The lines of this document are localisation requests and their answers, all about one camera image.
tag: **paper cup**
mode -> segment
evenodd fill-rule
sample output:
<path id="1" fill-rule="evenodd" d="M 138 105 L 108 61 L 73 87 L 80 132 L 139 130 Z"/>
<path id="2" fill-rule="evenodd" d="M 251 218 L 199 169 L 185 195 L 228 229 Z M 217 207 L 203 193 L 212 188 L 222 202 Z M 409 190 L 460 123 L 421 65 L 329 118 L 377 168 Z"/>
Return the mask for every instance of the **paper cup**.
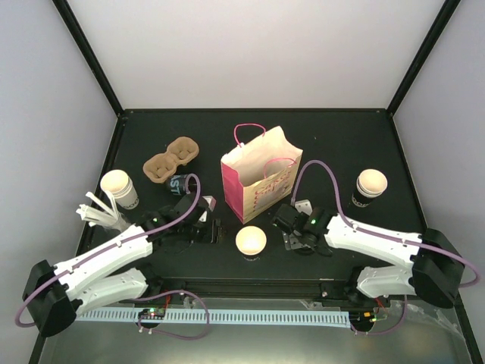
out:
<path id="1" fill-rule="evenodd" d="M 113 194 L 116 203 L 126 210 L 138 206 L 139 198 L 130 176 L 121 169 L 109 171 L 101 179 L 101 189 Z"/>
<path id="2" fill-rule="evenodd" d="M 357 178 L 352 202 L 357 207 L 367 207 L 387 188 L 386 176 L 377 169 L 366 169 Z"/>
<path id="3" fill-rule="evenodd" d="M 256 226 L 243 227 L 236 235 L 236 246 L 244 259 L 254 261 L 266 246 L 266 234 Z"/>

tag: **black metal beam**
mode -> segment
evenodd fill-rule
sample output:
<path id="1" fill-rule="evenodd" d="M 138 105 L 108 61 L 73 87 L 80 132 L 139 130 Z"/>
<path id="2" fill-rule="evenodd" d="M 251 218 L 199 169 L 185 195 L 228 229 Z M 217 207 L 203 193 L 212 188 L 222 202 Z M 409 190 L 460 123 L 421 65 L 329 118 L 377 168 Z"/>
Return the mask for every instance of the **black metal beam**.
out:
<path id="1" fill-rule="evenodd" d="M 94 77 L 97 79 L 99 86 L 103 90 L 106 95 L 106 99 L 108 99 L 111 107 L 113 108 L 114 113 L 119 117 L 123 114 L 123 107 L 121 107 L 118 98 L 114 94 L 114 90 L 111 87 L 108 78 L 105 75 L 105 72 L 101 68 L 101 65 L 96 58 L 94 51 L 92 50 L 91 46 L 89 45 L 88 39 L 84 35 L 81 26 L 77 22 L 76 17 L 72 9 L 70 8 L 67 0 L 52 0 L 54 2 L 55 7 L 58 9 L 59 14 L 61 15 L 62 19 L 64 20 L 67 28 L 70 31 L 70 34 L 73 36 L 74 41 L 76 42 L 77 46 L 79 47 L 81 53 L 86 59 L 86 62 L 91 68 Z"/>
<path id="2" fill-rule="evenodd" d="M 391 116 L 396 113 L 398 107 L 401 105 L 402 100 L 404 100 L 406 94 L 411 88 L 412 83 L 415 81 L 416 76 L 423 67 L 424 62 L 433 50 L 434 45 L 437 43 L 437 40 L 445 29 L 449 19 L 452 17 L 459 3 L 460 0 L 445 0 L 443 3 L 443 6 L 436 16 L 433 25 L 424 38 L 418 53 L 416 53 L 415 59 L 413 59 L 411 66 L 409 66 L 406 75 L 402 79 L 393 100 L 387 107 L 387 111 L 391 114 Z"/>

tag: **bag handle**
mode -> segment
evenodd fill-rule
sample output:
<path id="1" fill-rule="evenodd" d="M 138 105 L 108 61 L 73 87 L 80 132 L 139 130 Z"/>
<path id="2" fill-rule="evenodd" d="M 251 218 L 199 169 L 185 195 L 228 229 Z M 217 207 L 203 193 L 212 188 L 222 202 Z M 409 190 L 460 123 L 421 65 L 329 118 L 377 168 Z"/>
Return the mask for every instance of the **bag handle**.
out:
<path id="1" fill-rule="evenodd" d="M 238 127 L 260 127 L 260 128 L 263 130 L 263 137 L 264 137 L 264 135 L 266 134 L 266 128 L 265 128 L 265 127 L 263 127 L 263 126 L 262 126 L 262 125 L 260 125 L 260 124 L 237 124 L 237 125 L 234 127 L 234 139 L 235 139 L 235 141 L 236 141 L 237 145 L 238 145 L 239 147 L 241 147 L 241 148 L 242 148 L 241 143 L 239 142 L 239 139 L 237 139 L 237 135 L 236 135 L 236 130 L 237 130 L 237 128 L 238 128 Z"/>
<path id="2" fill-rule="evenodd" d="M 292 166 L 292 165 L 295 165 L 296 164 L 296 160 L 293 159 L 293 158 L 273 158 L 273 159 L 270 159 L 269 161 L 267 161 L 266 163 L 264 163 L 264 167 L 263 167 L 263 175 L 264 175 L 264 178 L 266 178 L 266 167 L 268 166 L 269 163 L 271 162 L 276 162 L 276 161 L 291 161 L 292 163 L 290 163 L 289 165 L 286 166 L 286 168 Z"/>

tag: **purple cable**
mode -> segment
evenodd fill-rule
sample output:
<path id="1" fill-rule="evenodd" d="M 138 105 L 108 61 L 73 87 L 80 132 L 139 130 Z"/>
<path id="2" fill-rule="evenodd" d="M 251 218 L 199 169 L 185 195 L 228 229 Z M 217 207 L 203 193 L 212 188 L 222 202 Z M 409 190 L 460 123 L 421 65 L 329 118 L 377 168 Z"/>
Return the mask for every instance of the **purple cable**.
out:
<path id="1" fill-rule="evenodd" d="M 463 259 L 461 256 L 457 256 L 456 254 L 453 254 L 453 253 L 451 253 L 451 252 L 449 252 L 447 250 L 440 249 L 440 248 L 437 248 L 437 247 L 432 246 L 432 245 L 423 244 L 423 243 L 419 243 L 419 242 L 415 242 L 415 241 L 410 241 L 410 240 L 401 240 L 401 239 L 399 239 L 397 237 L 390 237 L 389 235 L 385 235 L 385 234 L 382 234 L 382 233 L 377 233 L 376 231 L 364 229 L 364 228 L 359 227 L 358 225 L 353 224 L 352 222 L 350 222 L 348 220 L 348 218 L 343 214 L 342 205 L 340 203 L 339 185 L 336 182 L 335 174 L 333 174 L 333 172 L 330 169 L 330 167 L 328 165 L 326 165 L 325 163 L 323 163 L 322 161 L 318 161 L 318 160 L 314 159 L 312 161 L 309 161 L 309 162 L 305 163 L 305 165 L 302 167 L 302 170 L 300 171 L 300 173 L 298 175 L 298 179 L 296 180 L 296 185 L 295 185 L 295 189 L 293 191 L 293 195 L 291 197 L 291 204 L 292 204 L 292 206 L 295 205 L 296 192 L 298 191 L 298 187 L 300 185 L 300 181 L 302 180 L 303 173 L 305 172 L 306 168 L 309 165 L 313 165 L 313 164 L 321 165 L 323 168 L 325 168 L 325 170 L 327 171 L 327 173 L 330 175 L 330 179 L 332 180 L 332 184 L 333 184 L 333 190 L 335 191 L 336 209 L 338 210 L 338 212 L 340 214 L 340 217 L 342 218 L 343 222 L 345 222 L 350 228 L 355 229 L 357 231 L 361 231 L 362 233 L 366 233 L 366 234 L 372 235 L 373 237 L 379 237 L 381 239 L 391 240 L 391 241 L 396 242 L 396 243 L 402 243 L 402 244 L 406 244 L 406 245 L 412 245 L 412 246 L 417 246 L 419 248 L 431 250 L 433 252 L 436 252 L 436 253 L 439 253 L 439 254 L 443 254 L 444 256 L 448 256 L 449 258 L 454 259 L 454 260 L 460 262 L 461 264 L 469 267 L 473 271 L 473 273 L 475 273 L 475 278 L 472 281 L 469 281 L 467 283 L 460 284 L 460 286 L 459 286 L 460 288 L 474 286 L 475 284 L 477 284 L 480 281 L 481 274 L 478 271 L 478 268 L 473 263 L 469 262 L 466 259 Z"/>
<path id="2" fill-rule="evenodd" d="M 145 236 L 148 236 L 150 234 L 158 233 L 159 231 L 162 231 L 162 230 L 171 228 L 175 224 L 178 224 L 179 222 L 181 222 L 188 215 L 190 215 L 190 213 L 193 211 L 193 209 L 197 206 L 197 203 L 198 203 L 199 197 L 200 197 L 200 193 L 201 193 L 200 180 L 199 180 L 199 178 L 194 173 L 191 173 L 191 174 L 188 174 L 187 175 L 187 178 L 186 178 L 186 190 L 187 191 L 189 190 L 188 189 L 188 185 L 189 185 L 189 180 L 190 180 L 191 177 L 193 177 L 196 180 L 197 191 L 196 191 L 196 197 L 194 199 L 194 202 L 192 202 L 192 205 L 190 205 L 189 209 L 186 212 L 184 212 L 181 216 L 179 216 L 175 220 L 169 222 L 168 224 L 165 224 L 163 226 L 157 227 L 156 229 L 152 229 L 150 231 L 144 231 L 144 232 L 142 232 L 140 234 L 133 235 L 132 237 L 127 237 L 127 238 L 123 239 L 121 241 L 121 243 L 123 244 L 123 243 L 126 243 L 128 241 L 138 239 L 139 237 L 145 237 Z M 81 265 L 83 265 L 84 263 L 88 262 L 89 260 L 94 259 L 96 256 L 100 256 L 101 254 L 109 251 L 110 249 L 115 248 L 116 246 L 117 246 L 116 243 L 112 243 L 111 245 L 106 246 L 105 248 L 99 250 L 98 252 L 92 254 L 91 256 L 87 256 L 86 258 L 81 259 L 78 263 L 76 263 L 75 265 L 73 265 L 72 269 L 79 268 Z M 59 278 L 64 277 L 67 274 L 69 274 L 69 271 L 63 271 L 62 273 L 59 273 L 58 275 L 56 275 L 56 276 L 52 277 L 51 279 L 49 279 L 48 281 L 46 281 L 44 284 L 38 286 L 22 302 L 22 305 L 17 310 L 17 313 L 15 314 L 15 325 L 18 326 L 19 328 L 31 328 L 32 326 L 35 326 L 36 325 L 35 322 L 29 322 L 28 324 L 25 324 L 25 323 L 23 323 L 23 322 L 20 321 L 20 316 L 22 315 L 22 312 L 29 305 L 29 303 L 32 302 L 32 300 L 39 295 L 39 293 L 41 293 L 44 289 L 46 289 L 48 286 L 50 286 L 54 282 L 58 281 Z"/>
<path id="3" fill-rule="evenodd" d="M 390 332 L 393 332 L 394 330 L 398 329 L 401 327 L 402 324 L 404 324 L 404 321 L 406 320 L 406 316 L 408 315 L 408 297 L 404 295 L 404 307 L 402 308 L 402 314 L 401 318 L 391 328 L 388 328 L 387 330 L 384 331 L 379 331 L 379 332 L 363 332 L 363 331 L 357 331 L 357 329 L 354 327 L 354 325 L 350 324 L 350 328 L 352 331 L 355 332 L 356 335 L 365 335 L 365 336 L 380 336 L 380 335 L 385 335 L 389 334 Z"/>
<path id="4" fill-rule="evenodd" d="M 181 340 L 198 340 L 198 339 L 203 338 L 205 335 L 208 334 L 209 329 L 210 329 L 210 326 L 209 326 L 209 310 L 207 309 L 207 306 L 205 305 L 204 301 L 202 301 L 202 299 L 199 296 L 197 296 L 196 294 L 189 292 L 187 290 L 169 290 L 168 292 L 163 292 L 163 293 L 157 294 L 156 296 L 153 296 L 153 297 L 137 298 L 137 299 L 134 299 L 133 301 L 145 302 L 145 301 L 155 300 L 157 298 L 165 297 L 165 296 L 168 296 L 168 295 L 171 295 L 171 294 L 176 294 L 176 293 L 186 294 L 187 296 L 191 296 L 191 297 L 195 298 L 196 300 L 198 300 L 200 302 L 202 308 L 205 311 L 205 326 L 204 326 L 204 330 L 200 334 L 198 334 L 196 336 L 183 336 L 183 335 L 173 334 L 173 333 L 168 332 L 168 331 L 144 328 L 142 326 L 142 317 L 140 317 L 139 320 L 138 320 L 139 329 L 144 330 L 144 331 L 152 331 L 152 332 L 155 332 L 157 334 L 163 334 L 163 335 L 167 335 L 167 336 L 174 337 L 176 339 L 181 339 Z"/>

